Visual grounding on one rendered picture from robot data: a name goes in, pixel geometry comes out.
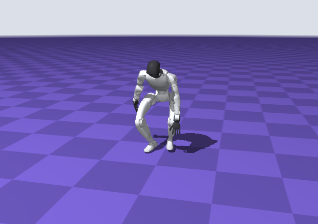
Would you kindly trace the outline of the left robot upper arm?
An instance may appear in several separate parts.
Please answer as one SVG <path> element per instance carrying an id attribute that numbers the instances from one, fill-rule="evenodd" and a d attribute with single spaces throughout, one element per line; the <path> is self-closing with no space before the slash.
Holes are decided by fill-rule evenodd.
<path id="1" fill-rule="evenodd" d="M 167 73 L 166 75 L 167 81 L 170 83 L 171 90 L 173 95 L 171 96 L 171 100 L 174 101 L 174 97 L 176 95 L 179 96 L 178 84 L 177 84 L 177 77 L 174 74 Z M 179 96 L 180 97 L 180 96 Z"/>

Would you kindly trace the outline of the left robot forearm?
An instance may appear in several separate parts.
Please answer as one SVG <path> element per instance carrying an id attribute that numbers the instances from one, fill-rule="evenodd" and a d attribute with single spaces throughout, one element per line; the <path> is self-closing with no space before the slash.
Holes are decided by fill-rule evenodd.
<path id="1" fill-rule="evenodd" d="M 174 118 L 174 119 L 175 119 L 175 120 L 179 120 L 181 102 L 180 102 L 180 98 L 179 98 L 178 95 L 176 95 L 176 96 L 174 97 L 174 103 L 173 103 L 173 105 L 174 105 L 174 110 L 175 110 L 175 112 L 174 112 L 175 118 Z"/>

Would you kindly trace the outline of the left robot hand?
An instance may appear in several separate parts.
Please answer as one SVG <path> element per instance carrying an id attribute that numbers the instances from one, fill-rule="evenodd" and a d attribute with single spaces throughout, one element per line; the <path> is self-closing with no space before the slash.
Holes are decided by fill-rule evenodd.
<path id="1" fill-rule="evenodd" d="M 174 116 L 174 118 L 175 118 L 175 116 Z M 172 134 L 173 134 L 173 132 L 174 132 L 174 135 L 176 135 L 176 129 L 177 129 L 177 135 L 178 135 L 178 129 L 179 129 L 179 134 L 180 134 L 180 124 L 179 124 L 179 122 L 180 122 L 180 116 L 179 116 L 179 120 L 173 120 L 174 121 L 174 123 L 173 123 L 173 125 L 170 127 L 170 129 L 169 130 L 171 130 L 171 128 L 173 127 L 173 130 L 172 130 Z M 175 130 L 174 130 L 175 129 Z"/>

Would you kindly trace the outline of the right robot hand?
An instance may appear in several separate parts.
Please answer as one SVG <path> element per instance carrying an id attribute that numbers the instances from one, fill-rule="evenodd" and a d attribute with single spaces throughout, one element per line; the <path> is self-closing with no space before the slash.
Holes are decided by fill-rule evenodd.
<path id="1" fill-rule="evenodd" d="M 138 103 L 138 100 L 136 100 L 135 103 L 133 102 L 133 104 L 134 104 L 134 108 L 135 108 L 135 110 L 136 110 L 136 112 L 137 112 L 137 111 L 138 111 L 138 106 L 137 106 L 137 104 L 139 104 L 139 103 Z"/>

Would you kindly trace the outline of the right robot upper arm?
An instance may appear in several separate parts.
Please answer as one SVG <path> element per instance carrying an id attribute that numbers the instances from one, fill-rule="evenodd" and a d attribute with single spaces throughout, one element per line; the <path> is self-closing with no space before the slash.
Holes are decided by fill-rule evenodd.
<path id="1" fill-rule="evenodd" d="M 146 74 L 147 74 L 147 71 L 145 70 L 141 70 L 139 72 L 139 75 L 138 75 L 138 79 L 137 79 L 137 92 L 143 92 L 143 83 L 144 83 L 144 80 L 146 79 Z"/>

